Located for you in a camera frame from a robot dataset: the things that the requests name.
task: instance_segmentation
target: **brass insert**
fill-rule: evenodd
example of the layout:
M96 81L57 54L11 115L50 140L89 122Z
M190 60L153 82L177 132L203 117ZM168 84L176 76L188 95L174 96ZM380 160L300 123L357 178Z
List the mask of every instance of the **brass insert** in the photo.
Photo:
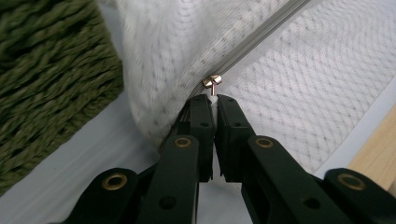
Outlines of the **brass insert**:
M177 147L189 147L191 145L191 140L188 138L178 138L175 140L175 146Z
M340 181L341 184L350 189L364 190L366 188L364 182L354 175L340 174L337 176L337 179L338 181Z
M115 173L103 180L102 187L107 190L121 189L125 186L127 180L128 178L126 177L126 175L121 173Z
M259 147L273 147L274 143L267 138L258 138L256 140L256 145Z

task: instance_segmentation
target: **green towel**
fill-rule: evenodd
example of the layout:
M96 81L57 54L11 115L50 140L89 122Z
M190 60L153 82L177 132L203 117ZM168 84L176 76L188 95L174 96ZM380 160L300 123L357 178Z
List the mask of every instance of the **green towel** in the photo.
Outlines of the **green towel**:
M95 1L0 4L0 195L122 91Z

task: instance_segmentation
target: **zipper pull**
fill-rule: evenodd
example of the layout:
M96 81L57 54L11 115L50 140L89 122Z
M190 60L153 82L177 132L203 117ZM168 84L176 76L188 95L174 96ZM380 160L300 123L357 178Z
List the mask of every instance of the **zipper pull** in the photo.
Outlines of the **zipper pull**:
M219 85L222 82L221 79L221 75L213 75L210 77L206 77L204 78L204 80L202 80L202 84L204 85L204 87L206 89L211 89L211 95L215 96L215 88L217 85Z

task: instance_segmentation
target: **zipper track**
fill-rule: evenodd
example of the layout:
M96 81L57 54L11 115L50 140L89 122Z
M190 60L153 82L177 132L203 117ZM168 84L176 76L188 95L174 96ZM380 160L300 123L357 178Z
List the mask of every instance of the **zipper track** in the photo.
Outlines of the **zipper track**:
M309 0L289 0L280 10L274 13L268 20L262 23L253 33L248 35L241 43L232 49L218 63L216 63L209 71L205 73L205 77L213 75L224 75L236 63L241 61L247 54L256 48L266 37L282 25L287 19L294 15ZM204 90L202 83L198 83L192 90L190 97Z

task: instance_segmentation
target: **white fabric bag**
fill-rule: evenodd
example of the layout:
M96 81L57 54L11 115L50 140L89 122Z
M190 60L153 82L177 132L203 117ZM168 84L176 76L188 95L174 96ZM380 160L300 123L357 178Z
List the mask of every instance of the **white fabric bag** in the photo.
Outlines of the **white fabric bag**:
M396 2L304 3L117 0L142 133L158 146L201 80L221 73L218 93L314 173L396 76Z

